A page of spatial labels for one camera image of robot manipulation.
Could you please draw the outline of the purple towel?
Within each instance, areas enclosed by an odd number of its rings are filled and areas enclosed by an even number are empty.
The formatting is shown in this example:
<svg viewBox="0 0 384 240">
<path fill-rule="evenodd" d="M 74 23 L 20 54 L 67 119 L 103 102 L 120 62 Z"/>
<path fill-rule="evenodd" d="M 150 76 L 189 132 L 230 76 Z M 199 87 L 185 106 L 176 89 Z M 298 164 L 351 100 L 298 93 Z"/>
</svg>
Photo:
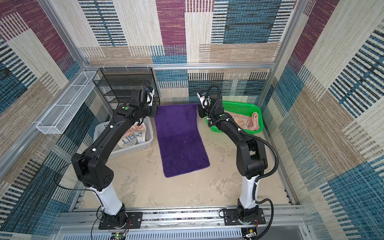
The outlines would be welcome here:
<svg viewBox="0 0 384 240">
<path fill-rule="evenodd" d="M 155 123 L 167 178 L 210 166 L 198 129 L 197 108 L 195 104 L 158 107 Z"/>
</svg>

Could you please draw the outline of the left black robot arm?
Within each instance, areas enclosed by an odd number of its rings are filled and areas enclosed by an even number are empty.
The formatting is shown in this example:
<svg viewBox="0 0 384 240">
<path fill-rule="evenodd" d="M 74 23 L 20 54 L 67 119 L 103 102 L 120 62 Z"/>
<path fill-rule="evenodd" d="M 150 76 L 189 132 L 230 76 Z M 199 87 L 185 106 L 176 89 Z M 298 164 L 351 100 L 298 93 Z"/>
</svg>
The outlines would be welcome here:
<svg viewBox="0 0 384 240">
<path fill-rule="evenodd" d="M 154 103 L 154 96 L 155 90 L 152 87 L 132 90 L 130 98 L 115 109 L 101 135 L 82 154 L 72 156 L 71 161 L 78 180 L 101 203 L 101 230 L 121 229 L 128 225 L 126 207 L 113 187 L 114 172 L 106 163 L 127 130 L 135 123 L 141 124 L 146 117 L 156 116 L 157 104 Z"/>
</svg>

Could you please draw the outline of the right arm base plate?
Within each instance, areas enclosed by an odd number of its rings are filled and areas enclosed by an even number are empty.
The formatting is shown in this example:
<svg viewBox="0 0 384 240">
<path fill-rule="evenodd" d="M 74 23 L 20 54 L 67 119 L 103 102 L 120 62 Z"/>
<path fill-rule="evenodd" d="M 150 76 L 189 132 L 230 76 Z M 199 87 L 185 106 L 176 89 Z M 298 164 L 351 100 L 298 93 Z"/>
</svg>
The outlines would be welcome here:
<svg viewBox="0 0 384 240">
<path fill-rule="evenodd" d="M 219 210 L 219 217 L 224 219 L 225 226 L 266 224 L 266 218 L 261 208 L 258 208 L 257 214 L 251 214 L 250 217 L 243 219 L 241 219 L 237 209 L 223 208 Z"/>
</svg>

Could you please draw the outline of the green plastic basket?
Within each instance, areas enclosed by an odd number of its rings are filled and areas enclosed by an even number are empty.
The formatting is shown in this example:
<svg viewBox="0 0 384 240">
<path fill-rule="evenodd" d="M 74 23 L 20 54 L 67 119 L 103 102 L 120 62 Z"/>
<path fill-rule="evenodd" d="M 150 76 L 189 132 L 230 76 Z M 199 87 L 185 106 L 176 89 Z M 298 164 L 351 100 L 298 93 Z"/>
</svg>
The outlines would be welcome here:
<svg viewBox="0 0 384 240">
<path fill-rule="evenodd" d="M 260 129 L 258 131 L 250 131 L 250 130 L 245 130 L 249 134 L 257 134 L 261 133 L 264 130 L 264 123 L 263 123 L 263 118 L 262 118 L 262 111 L 261 109 L 253 104 L 248 104 L 248 103 L 238 103 L 238 102 L 228 102 L 228 101 L 223 101 L 223 107 L 225 112 L 232 112 L 236 114 L 242 114 L 246 116 L 252 116 L 254 112 L 257 112 L 259 115 L 259 125 Z"/>
</svg>

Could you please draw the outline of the pink towel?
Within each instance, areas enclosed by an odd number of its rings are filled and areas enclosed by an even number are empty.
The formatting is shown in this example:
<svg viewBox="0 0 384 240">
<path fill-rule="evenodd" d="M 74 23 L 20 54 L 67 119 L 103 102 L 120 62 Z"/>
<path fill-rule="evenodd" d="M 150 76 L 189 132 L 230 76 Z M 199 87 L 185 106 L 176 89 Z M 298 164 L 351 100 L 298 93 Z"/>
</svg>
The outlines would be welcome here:
<svg viewBox="0 0 384 240">
<path fill-rule="evenodd" d="M 232 112 L 227 113 L 230 114 L 234 121 L 244 130 L 258 131 L 260 129 L 259 115 L 257 112 L 254 112 L 251 117 Z"/>
</svg>

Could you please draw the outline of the white printed rabbit towel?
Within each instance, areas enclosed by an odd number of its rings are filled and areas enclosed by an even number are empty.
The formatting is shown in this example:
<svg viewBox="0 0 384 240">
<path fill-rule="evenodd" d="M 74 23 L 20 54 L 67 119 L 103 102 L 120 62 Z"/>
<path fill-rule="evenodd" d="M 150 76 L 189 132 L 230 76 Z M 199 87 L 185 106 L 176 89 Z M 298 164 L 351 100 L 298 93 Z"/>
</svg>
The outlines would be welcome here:
<svg viewBox="0 0 384 240">
<path fill-rule="evenodd" d="M 138 123 L 135 123 L 123 134 L 117 145 L 123 149 L 144 143 L 146 141 L 146 133 L 147 127 L 144 123 L 142 123 L 140 126 Z"/>
</svg>

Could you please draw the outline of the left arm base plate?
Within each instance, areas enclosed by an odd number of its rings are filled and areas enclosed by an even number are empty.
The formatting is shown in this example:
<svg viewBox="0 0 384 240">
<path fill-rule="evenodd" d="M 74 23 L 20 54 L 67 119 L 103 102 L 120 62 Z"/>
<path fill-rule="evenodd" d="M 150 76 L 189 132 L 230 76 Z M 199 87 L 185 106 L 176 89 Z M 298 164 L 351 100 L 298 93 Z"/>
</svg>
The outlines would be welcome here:
<svg viewBox="0 0 384 240">
<path fill-rule="evenodd" d="M 99 230 L 127 230 L 139 229 L 142 223 L 143 212 L 126 212 L 125 214 L 118 214 L 110 216 L 102 213 L 101 221 L 99 223 Z"/>
</svg>

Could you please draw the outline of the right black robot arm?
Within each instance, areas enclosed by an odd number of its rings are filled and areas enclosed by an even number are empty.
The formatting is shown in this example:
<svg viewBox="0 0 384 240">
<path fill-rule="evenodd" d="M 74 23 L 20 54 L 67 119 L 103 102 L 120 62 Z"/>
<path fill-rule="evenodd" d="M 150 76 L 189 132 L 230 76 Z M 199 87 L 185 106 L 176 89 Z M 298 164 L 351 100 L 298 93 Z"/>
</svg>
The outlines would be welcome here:
<svg viewBox="0 0 384 240">
<path fill-rule="evenodd" d="M 268 168 L 264 143 L 251 137 L 225 112 L 223 100 L 218 94 L 208 96 L 197 93 L 199 116 L 208 118 L 209 127 L 215 126 L 225 133 L 237 148 L 236 165 L 242 176 L 242 191 L 238 199 L 237 216 L 242 224 L 249 224 L 257 219 L 259 204 L 256 203 L 259 190 L 259 177 Z"/>
</svg>

